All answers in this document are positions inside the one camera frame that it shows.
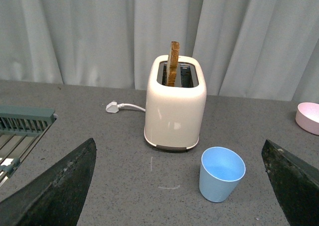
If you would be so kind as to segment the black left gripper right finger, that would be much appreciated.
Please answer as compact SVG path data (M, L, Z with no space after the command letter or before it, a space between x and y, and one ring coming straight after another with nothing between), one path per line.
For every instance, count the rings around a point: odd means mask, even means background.
M291 226L319 224L319 170L270 140L262 158L277 201Z

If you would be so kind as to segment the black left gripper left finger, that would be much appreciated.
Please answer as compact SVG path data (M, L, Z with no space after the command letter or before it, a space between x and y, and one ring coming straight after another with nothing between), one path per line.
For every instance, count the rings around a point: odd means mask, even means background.
M93 177L96 144L89 138L0 203L2 226L75 226Z

